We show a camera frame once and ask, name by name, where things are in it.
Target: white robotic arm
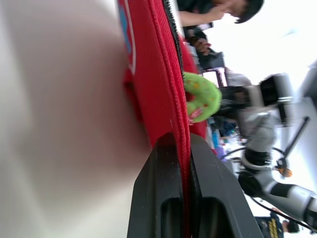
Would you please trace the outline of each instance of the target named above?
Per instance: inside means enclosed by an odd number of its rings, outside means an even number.
[[[291,145],[280,160],[284,170],[287,168],[286,157],[299,138],[305,125],[297,133]],[[283,211],[297,221],[305,222],[313,230],[317,229],[317,194],[294,184],[277,182],[272,176],[273,166],[270,164],[270,151],[275,143],[276,118],[260,114],[252,122],[255,128],[251,132],[241,164],[245,167],[239,174],[239,183],[244,192],[251,197],[259,197]]]

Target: black cable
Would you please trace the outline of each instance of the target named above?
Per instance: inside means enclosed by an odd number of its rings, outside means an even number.
[[[286,218],[286,219],[288,219],[288,220],[290,220],[290,221],[292,221],[292,222],[295,222],[295,223],[297,223],[298,225],[300,225],[300,226],[302,226],[302,227],[305,227],[305,228],[311,230],[312,232],[316,232],[316,230],[314,230],[313,228],[307,226],[306,224],[304,224],[304,223],[302,223],[302,222],[299,222],[299,221],[295,220],[294,218],[291,218],[291,217],[289,217],[289,216],[287,216],[287,215],[284,215],[283,213],[274,211],[274,210],[272,210],[272,209],[266,207],[265,205],[260,204],[258,201],[256,201],[256,200],[255,200],[254,198],[252,198],[252,197],[250,197],[250,198],[251,198],[256,204],[258,204],[259,206],[265,208],[266,210],[268,210],[268,211],[270,211],[270,212],[273,212],[273,213],[275,213],[275,214],[277,214],[277,215],[280,215],[281,217],[284,217],[284,218]]]
[[[238,151],[240,151],[240,150],[245,150],[245,149],[246,149],[246,147],[241,147],[241,148],[235,149],[235,150],[233,150],[233,151],[230,151],[228,154],[222,156],[222,157],[220,158],[220,160],[222,161],[225,157],[227,157],[227,156],[229,156],[229,155],[231,155],[231,154],[233,154],[233,153],[235,153],[235,152],[238,152]],[[281,149],[278,149],[278,148],[275,148],[275,147],[273,147],[272,149],[275,150],[275,151],[277,151],[277,152],[279,152],[280,154],[284,155],[284,151],[282,151]]]

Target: person's arm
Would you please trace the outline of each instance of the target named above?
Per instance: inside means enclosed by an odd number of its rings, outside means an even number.
[[[182,26],[197,26],[197,25],[208,23],[208,18],[210,20],[211,17],[208,16],[207,14],[180,11],[179,18],[180,18],[180,22]]]
[[[225,13],[230,13],[230,7],[235,0],[213,7],[208,13],[199,14],[188,11],[179,11],[179,18],[182,26],[196,26],[221,20]]]
[[[279,209],[277,209],[277,208],[275,208],[275,207],[273,207],[272,210],[275,211],[275,212],[283,213],[281,210],[279,210]],[[270,215],[271,215],[272,218],[274,218],[274,219],[276,219],[277,221],[279,221],[279,217],[278,217],[277,214],[271,212]]]

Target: black cap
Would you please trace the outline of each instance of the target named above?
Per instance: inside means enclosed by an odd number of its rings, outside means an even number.
[[[235,23],[240,24],[250,20],[255,14],[257,14],[263,6],[264,0],[247,0],[248,6],[242,16]]]

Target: person's hand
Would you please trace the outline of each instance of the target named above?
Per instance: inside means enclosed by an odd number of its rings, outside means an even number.
[[[230,13],[230,7],[236,0],[228,1],[224,4],[213,7],[208,13],[204,15],[206,22],[213,22],[221,20],[226,13]]]
[[[194,47],[197,51],[201,52],[203,55],[207,56],[210,53],[209,47],[211,44],[209,44],[205,39],[200,38],[194,43]]]
[[[272,210],[275,211],[275,212],[279,212],[279,213],[282,213],[281,210],[277,209],[276,207],[272,207]]]

